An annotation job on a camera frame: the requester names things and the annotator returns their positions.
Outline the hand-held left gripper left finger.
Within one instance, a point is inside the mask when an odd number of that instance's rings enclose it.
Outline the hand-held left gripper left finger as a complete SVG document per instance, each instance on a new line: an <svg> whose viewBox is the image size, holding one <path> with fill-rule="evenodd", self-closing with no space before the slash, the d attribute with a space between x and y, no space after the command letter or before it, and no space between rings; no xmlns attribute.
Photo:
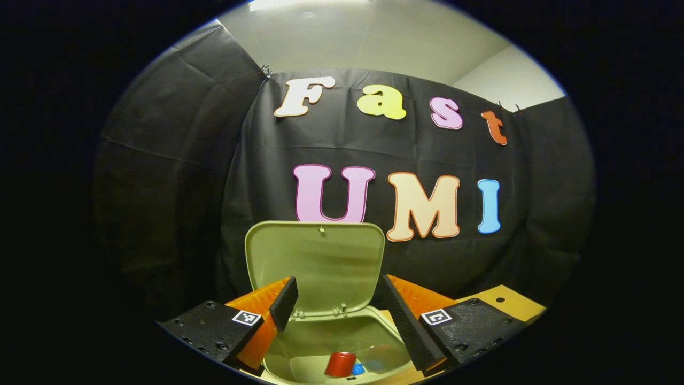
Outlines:
<svg viewBox="0 0 684 385"><path fill-rule="evenodd" d="M260 375L267 351L286 328L298 296L296 278L286 277L225 304L205 301L161 327L213 360Z"/></svg>

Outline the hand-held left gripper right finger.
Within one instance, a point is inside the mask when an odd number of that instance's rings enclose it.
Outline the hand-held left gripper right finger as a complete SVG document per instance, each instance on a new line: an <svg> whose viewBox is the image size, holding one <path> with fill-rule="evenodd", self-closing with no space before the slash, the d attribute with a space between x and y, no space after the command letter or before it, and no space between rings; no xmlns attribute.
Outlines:
<svg viewBox="0 0 684 385"><path fill-rule="evenodd" d="M427 377L485 356L530 324L530 301L503 285L460 300L389 274L381 287L414 367Z"/></svg>

